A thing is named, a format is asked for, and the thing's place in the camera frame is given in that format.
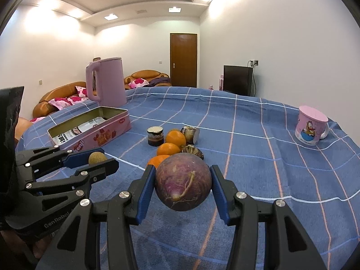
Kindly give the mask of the purple swirl cake roll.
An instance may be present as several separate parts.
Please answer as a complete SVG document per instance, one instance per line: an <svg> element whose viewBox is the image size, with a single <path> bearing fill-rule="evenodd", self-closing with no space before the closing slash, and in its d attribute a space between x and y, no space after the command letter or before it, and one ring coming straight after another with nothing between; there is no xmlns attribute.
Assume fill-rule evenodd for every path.
<svg viewBox="0 0 360 270"><path fill-rule="evenodd" d="M181 133L185 136L187 144L196 144L200 130L198 127L183 126L181 128Z"/></svg>

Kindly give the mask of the layered dessert jar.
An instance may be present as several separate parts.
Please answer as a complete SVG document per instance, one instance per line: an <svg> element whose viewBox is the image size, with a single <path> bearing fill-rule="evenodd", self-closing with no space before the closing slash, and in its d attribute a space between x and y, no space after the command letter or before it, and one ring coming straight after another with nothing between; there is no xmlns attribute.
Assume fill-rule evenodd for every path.
<svg viewBox="0 0 360 270"><path fill-rule="evenodd" d="M152 126L147 129L148 144L158 147L164 144L164 129L160 126Z"/></svg>

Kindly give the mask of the small brown kiwi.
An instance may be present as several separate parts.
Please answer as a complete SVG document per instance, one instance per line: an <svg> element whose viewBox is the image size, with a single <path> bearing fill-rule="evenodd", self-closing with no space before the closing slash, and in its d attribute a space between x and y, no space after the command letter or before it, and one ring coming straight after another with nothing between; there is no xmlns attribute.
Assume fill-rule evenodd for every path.
<svg viewBox="0 0 360 270"><path fill-rule="evenodd" d="M92 152L88 158L88 164L93 165L107 160L106 155L103 152Z"/></svg>

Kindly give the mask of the brown chocolate muffin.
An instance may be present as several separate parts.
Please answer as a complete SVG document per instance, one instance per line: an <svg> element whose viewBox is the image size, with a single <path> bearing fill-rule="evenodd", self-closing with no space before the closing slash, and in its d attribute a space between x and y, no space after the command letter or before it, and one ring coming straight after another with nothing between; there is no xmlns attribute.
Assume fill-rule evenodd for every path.
<svg viewBox="0 0 360 270"><path fill-rule="evenodd" d="M200 149L198 149L197 147L195 147L192 144L188 144L186 146L184 146L181 149L182 153L188 153L188 154L192 154L192 155L196 155L197 157L201 158L202 160L204 160L204 154L201 152Z"/></svg>

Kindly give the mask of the brown wooden door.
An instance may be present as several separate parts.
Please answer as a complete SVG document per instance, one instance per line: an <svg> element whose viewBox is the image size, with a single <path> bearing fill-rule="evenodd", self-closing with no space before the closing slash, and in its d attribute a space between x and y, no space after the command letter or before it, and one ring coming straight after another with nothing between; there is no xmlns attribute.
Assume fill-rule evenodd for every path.
<svg viewBox="0 0 360 270"><path fill-rule="evenodd" d="M196 34L170 34L170 78L172 86L197 86Z"/></svg>

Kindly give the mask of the purple round turnip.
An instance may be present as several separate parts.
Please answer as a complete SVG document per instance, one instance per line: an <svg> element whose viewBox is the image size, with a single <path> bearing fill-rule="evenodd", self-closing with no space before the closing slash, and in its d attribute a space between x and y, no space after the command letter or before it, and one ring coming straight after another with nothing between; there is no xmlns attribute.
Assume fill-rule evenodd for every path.
<svg viewBox="0 0 360 270"><path fill-rule="evenodd" d="M156 169L155 190L158 198L178 212L192 210L208 197L212 176L208 165L189 153L174 154Z"/></svg>

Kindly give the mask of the pink floral cushion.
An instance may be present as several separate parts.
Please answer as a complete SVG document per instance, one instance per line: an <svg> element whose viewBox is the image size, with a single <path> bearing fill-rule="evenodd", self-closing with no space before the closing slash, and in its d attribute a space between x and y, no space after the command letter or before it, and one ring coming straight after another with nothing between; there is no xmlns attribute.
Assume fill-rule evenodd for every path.
<svg viewBox="0 0 360 270"><path fill-rule="evenodd" d="M130 89L136 89L149 85L149 82L143 78L136 78L134 81L128 83Z"/></svg>

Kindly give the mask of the wall power outlet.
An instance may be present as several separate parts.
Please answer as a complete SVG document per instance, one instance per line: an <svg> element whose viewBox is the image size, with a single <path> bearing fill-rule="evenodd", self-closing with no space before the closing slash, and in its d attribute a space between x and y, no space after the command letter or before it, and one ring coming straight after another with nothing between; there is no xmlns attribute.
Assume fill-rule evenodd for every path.
<svg viewBox="0 0 360 270"><path fill-rule="evenodd" d="M250 60L249 63L250 63L251 67L254 67L254 66L258 66L259 61L258 60Z"/></svg>

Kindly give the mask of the pink bottle by television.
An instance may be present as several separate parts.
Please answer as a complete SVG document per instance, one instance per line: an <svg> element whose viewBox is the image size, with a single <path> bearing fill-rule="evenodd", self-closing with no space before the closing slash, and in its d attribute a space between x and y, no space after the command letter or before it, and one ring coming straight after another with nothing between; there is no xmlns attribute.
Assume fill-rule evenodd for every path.
<svg viewBox="0 0 360 270"><path fill-rule="evenodd" d="M220 91L223 91L223 74L220 75L218 89L219 89Z"/></svg>

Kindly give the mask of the small orange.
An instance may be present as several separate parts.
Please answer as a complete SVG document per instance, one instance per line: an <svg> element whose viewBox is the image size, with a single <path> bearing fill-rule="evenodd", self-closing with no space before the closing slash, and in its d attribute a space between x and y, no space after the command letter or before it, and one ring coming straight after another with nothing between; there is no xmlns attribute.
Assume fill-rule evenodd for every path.
<svg viewBox="0 0 360 270"><path fill-rule="evenodd" d="M157 155L173 155L180 153L181 149L174 143L164 143L157 149Z"/></svg>

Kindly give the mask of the pink tin box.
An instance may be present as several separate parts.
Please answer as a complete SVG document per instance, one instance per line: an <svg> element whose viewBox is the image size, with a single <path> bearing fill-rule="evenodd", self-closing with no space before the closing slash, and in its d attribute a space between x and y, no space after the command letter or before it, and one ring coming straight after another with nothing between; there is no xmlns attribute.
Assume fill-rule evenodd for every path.
<svg viewBox="0 0 360 270"><path fill-rule="evenodd" d="M54 143L55 136L96 117L103 117L106 121L58 145L59 148L71 149L74 152L100 148L131 129L129 112L126 109L100 106L50 128L48 135Z"/></svg>

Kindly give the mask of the orange near jar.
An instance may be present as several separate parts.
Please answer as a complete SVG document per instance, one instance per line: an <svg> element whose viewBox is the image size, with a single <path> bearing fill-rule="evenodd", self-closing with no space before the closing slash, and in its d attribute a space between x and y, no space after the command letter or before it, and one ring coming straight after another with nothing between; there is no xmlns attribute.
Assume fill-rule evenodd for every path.
<svg viewBox="0 0 360 270"><path fill-rule="evenodd" d="M180 130L171 130L167 133L165 137L167 143L172 143L177 145L179 148L187 144L184 134Z"/></svg>

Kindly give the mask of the printed paper in tin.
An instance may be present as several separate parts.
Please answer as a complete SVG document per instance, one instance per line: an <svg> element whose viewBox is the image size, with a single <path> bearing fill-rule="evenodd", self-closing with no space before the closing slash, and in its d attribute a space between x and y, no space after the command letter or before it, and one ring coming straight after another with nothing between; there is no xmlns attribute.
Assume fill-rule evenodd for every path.
<svg viewBox="0 0 360 270"><path fill-rule="evenodd" d="M90 130L91 128L102 124L103 122L105 122L106 120L103 117L96 117L94 119L91 119L85 123L82 123L76 127L73 127L72 129L60 133L59 135L55 136L53 138L55 145L61 145L64 144L68 141L70 141L71 139L77 137L77 135L80 135L83 132L86 132L88 130Z"/></svg>

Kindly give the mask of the pink cartoon mug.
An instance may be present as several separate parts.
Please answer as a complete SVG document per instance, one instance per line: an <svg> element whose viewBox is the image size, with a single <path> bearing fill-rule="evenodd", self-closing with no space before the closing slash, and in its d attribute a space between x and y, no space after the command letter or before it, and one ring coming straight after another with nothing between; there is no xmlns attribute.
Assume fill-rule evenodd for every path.
<svg viewBox="0 0 360 270"><path fill-rule="evenodd" d="M296 138L307 145L316 146L329 133L328 117L310 106L299 106Z"/></svg>

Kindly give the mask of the large orange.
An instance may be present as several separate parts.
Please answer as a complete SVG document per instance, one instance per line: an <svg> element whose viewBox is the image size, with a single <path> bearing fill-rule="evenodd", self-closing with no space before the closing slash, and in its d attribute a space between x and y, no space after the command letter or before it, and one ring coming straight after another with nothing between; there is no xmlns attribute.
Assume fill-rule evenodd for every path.
<svg viewBox="0 0 360 270"><path fill-rule="evenodd" d="M153 158L151 158L147 165L153 165L155 168L158 168L158 166L169 157L169 155L157 155Z"/></svg>

